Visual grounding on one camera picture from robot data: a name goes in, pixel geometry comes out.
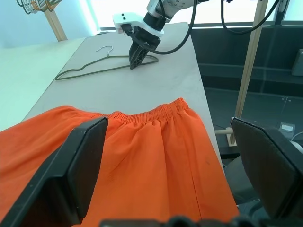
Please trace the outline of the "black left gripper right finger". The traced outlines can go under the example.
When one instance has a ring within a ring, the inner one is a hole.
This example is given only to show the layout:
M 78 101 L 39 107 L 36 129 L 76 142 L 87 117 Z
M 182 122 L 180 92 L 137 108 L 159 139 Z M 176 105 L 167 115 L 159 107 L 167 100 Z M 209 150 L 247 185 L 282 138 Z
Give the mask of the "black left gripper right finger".
M 303 219 L 303 153 L 276 128 L 231 120 L 243 167 L 271 218 Z

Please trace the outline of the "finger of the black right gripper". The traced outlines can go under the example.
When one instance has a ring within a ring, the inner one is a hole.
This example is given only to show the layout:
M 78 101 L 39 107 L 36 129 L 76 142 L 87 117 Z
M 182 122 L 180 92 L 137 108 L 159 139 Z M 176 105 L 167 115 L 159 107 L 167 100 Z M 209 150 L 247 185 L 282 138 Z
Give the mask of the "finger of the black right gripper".
M 142 47 L 138 45 L 136 42 L 133 42 L 129 50 L 129 62 L 130 62 L 131 70 L 137 68 L 142 62 L 141 60 L 142 52 L 143 52 Z
M 137 66 L 139 66 L 143 60 L 145 59 L 146 55 L 148 54 L 148 50 L 142 48 L 141 46 L 137 49 Z

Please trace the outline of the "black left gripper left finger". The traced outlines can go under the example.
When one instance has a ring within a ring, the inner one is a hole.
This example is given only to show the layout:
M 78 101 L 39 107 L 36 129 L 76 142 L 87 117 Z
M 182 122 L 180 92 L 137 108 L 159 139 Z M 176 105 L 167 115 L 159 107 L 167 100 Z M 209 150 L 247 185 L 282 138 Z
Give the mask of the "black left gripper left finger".
M 0 227 L 72 227 L 86 217 L 108 120 L 84 122 L 38 168 Z

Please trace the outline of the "olive wire hanger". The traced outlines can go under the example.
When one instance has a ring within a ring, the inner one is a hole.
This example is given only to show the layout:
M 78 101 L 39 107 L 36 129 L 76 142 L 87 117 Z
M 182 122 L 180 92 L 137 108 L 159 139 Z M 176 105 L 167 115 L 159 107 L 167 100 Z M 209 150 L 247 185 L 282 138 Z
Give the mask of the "olive wire hanger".
M 124 68 L 131 68 L 131 64 L 129 65 L 123 65 L 123 66 L 118 66 L 118 67 L 114 67 L 114 68 L 109 68 L 109 69 L 104 69 L 104 70 L 97 70 L 97 71 L 91 71 L 91 72 L 87 72 L 87 73 L 82 73 L 79 75 L 74 75 L 74 76 L 65 76 L 67 73 L 70 72 L 80 72 L 83 71 L 85 68 L 87 68 L 88 66 L 91 66 L 93 64 L 96 64 L 98 62 L 101 62 L 103 60 L 107 60 L 107 59 L 117 59 L 117 58 L 128 58 L 128 55 L 111 55 L 110 53 L 112 52 L 112 50 L 114 49 L 113 46 L 111 45 L 106 45 L 103 47 L 100 47 L 98 50 L 96 50 L 97 52 L 104 49 L 104 48 L 110 48 L 106 54 L 105 57 L 99 58 L 97 60 L 91 61 L 89 63 L 84 64 L 82 67 L 78 68 L 78 69 L 69 69 L 69 70 L 65 70 L 65 71 L 61 71 L 59 74 L 56 75 L 56 77 L 54 78 L 55 81 L 60 81 L 60 80 L 69 80 L 69 79 L 75 79 L 75 78 L 80 78 L 80 77 L 84 77 L 84 76 L 89 76 L 89 75 L 94 75 L 94 74 L 98 74 L 98 73 L 103 73 L 103 72 L 109 72 L 109 71 L 114 71 L 114 70 L 120 70 L 120 69 L 124 69 Z

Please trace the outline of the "orange shorts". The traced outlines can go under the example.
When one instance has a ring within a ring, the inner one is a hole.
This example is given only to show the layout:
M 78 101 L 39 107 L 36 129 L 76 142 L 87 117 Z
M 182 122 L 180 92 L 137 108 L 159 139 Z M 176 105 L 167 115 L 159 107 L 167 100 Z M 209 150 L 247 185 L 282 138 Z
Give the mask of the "orange shorts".
M 0 221 L 71 130 L 100 117 L 59 106 L 0 132 Z M 182 98 L 107 118 L 100 173 L 80 227 L 104 219 L 230 221 L 238 215 L 205 126 Z

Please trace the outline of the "small grey floor plate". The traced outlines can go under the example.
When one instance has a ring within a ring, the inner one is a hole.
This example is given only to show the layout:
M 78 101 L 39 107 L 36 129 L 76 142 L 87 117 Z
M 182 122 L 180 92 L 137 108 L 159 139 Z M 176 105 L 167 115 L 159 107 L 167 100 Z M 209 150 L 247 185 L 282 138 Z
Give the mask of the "small grey floor plate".
M 295 124 L 281 122 L 279 131 L 287 138 L 291 139 L 294 136 Z

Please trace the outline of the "wooden rack foot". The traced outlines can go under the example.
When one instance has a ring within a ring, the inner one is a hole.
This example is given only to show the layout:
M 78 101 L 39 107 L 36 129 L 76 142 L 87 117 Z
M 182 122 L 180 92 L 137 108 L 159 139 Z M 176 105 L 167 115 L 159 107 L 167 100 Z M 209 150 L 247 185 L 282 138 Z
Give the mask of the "wooden rack foot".
M 222 129 L 222 130 L 215 130 L 215 135 L 225 135 L 227 138 L 228 146 L 235 147 L 237 146 L 236 139 L 231 127 Z

